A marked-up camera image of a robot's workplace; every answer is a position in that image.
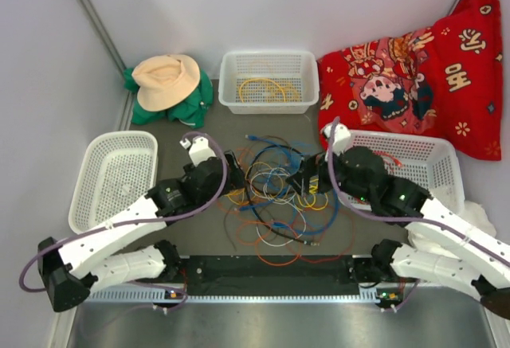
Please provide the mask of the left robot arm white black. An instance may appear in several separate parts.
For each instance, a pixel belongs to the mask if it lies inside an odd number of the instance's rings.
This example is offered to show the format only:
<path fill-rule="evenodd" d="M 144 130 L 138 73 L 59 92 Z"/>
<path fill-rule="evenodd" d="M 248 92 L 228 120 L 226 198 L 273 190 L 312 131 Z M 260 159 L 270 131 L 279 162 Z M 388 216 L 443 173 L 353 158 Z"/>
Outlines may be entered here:
<path fill-rule="evenodd" d="M 125 210 L 69 242 L 48 237 L 37 246 L 37 270 L 53 311 L 68 311 L 105 288 L 170 283 L 182 261 L 174 244 L 160 240 L 134 252 L 131 243 L 202 212 L 208 202 L 243 187 L 232 151 L 184 167 L 181 178 L 158 182 Z"/>

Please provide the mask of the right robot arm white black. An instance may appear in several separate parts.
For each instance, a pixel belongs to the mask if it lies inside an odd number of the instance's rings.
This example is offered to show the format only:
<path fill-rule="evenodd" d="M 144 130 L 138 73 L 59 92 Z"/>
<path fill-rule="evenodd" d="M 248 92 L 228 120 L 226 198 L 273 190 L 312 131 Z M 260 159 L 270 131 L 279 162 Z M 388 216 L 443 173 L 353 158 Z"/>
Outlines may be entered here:
<path fill-rule="evenodd" d="M 333 190 L 345 205 L 351 197 L 368 204 L 370 210 L 358 210 L 358 215 L 401 223 L 452 254 L 420 252 L 401 242 L 383 240 L 371 252 L 372 272 L 378 279 L 399 276 L 439 283 L 508 319 L 508 244 L 450 211 L 427 189 L 389 174 L 383 159 L 367 147 L 302 158 L 298 171 L 286 181 L 304 195 L 312 178 L 318 179 L 318 192 Z"/>

